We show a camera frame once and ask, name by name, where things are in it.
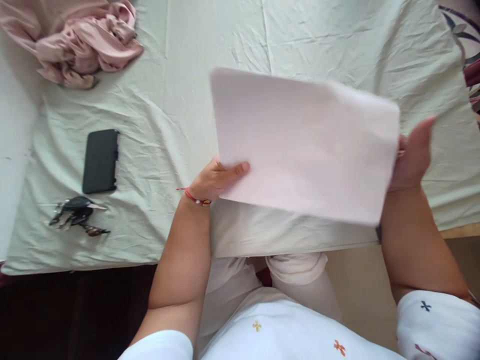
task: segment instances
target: red string bracelet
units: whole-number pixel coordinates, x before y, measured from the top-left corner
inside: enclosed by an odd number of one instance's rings
[[[187,196],[187,198],[192,200],[195,204],[201,204],[204,208],[209,207],[212,203],[212,200],[197,200],[189,193],[188,187],[179,187],[177,190],[185,190],[185,195]]]

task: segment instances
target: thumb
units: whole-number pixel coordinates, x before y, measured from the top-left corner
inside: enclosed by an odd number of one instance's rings
[[[238,165],[229,168],[224,172],[222,182],[224,186],[233,184],[250,170],[250,164],[248,162],[242,162]]]
[[[428,116],[422,120],[411,131],[406,142],[406,152],[415,156],[427,151],[430,153],[430,143],[432,140],[432,127],[435,123],[435,116]]]

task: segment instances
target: black phone case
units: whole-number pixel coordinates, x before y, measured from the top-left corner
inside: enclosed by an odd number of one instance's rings
[[[115,167],[119,158],[118,136],[119,131],[115,129],[88,134],[83,170],[84,194],[114,191],[117,188]]]

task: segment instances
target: bed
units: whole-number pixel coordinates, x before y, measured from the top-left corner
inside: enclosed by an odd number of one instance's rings
[[[423,186],[440,230],[480,222],[480,132],[461,52],[434,0],[142,0],[144,54],[81,91],[45,82],[44,106],[7,259],[23,275],[154,264],[181,194],[217,152],[209,72],[215,66],[307,81],[335,79],[398,103],[407,134],[438,115]],[[48,227],[54,207],[81,194],[87,135],[121,133],[117,191],[91,196],[89,238]],[[218,201],[215,256],[327,251],[374,244],[375,229]]]

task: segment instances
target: pink cloth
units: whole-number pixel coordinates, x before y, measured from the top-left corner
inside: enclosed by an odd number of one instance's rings
[[[119,71],[142,54],[135,20],[128,0],[0,0],[1,26],[37,57],[38,72],[73,89],[91,89],[99,69]]]

